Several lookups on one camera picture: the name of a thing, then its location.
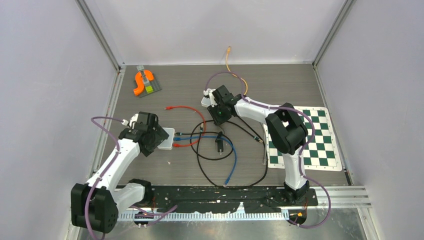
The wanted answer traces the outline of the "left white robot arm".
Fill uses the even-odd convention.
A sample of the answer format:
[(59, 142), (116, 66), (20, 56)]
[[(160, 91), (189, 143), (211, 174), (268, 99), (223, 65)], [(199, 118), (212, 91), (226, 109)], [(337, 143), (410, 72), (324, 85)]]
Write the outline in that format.
[(113, 137), (115, 147), (100, 169), (85, 183), (76, 183), (70, 192), (71, 223), (108, 234), (115, 227), (119, 214), (134, 204), (148, 207), (154, 199), (152, 184), (134, 178), (121, 190), (120, 179), (139, 155), (148, 157), (169, 138), (154, 113), (140, 111), (130, 120), (120, 119), (124, 129)]

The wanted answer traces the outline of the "white network switch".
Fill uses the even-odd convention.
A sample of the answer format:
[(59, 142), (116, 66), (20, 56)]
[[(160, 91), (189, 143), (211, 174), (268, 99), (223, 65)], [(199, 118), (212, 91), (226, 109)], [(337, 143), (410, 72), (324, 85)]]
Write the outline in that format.
[(168, 138), (158, 145), (159, 150), (172, 150), (174, 144), (175, 129), (164, 127), (164, 131), (168, 134)]
[(201, 105), (205, 108), (209, 107), (211, 105), (210, 98), (203, 97), (202, 100), (201, 100)]

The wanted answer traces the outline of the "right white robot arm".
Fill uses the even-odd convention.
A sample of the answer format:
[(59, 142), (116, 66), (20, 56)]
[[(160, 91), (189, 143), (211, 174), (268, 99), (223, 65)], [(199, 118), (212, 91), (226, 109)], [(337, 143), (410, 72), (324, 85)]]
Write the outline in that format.
[(231, 117), (245, 117), (265, 124), (272, 144), (282, 153), (285, 169), (283, 192), (287, 202), (299, 205), (305, 199), (310, 183), (304, 177), (302, 150), (309, 132), (300, 111), (288, 102), (280, 106), (270, 105), (242, 94), (233, 95), (224, 85), (204, 90), (201, 104), (216, 125)]

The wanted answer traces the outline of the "black power adapter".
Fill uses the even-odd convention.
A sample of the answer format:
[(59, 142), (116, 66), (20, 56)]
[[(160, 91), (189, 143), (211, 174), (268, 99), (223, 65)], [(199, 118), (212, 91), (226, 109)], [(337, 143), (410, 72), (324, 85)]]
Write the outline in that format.
[(225, 130), (219, 125), (216, 127), (219, 128), (219, 132), (216, 136), (215, 143), (217, 144), (217, 152), (222, 155), (224, 151), (224, 141), (222, 140), (222, 136), (224, 135)]

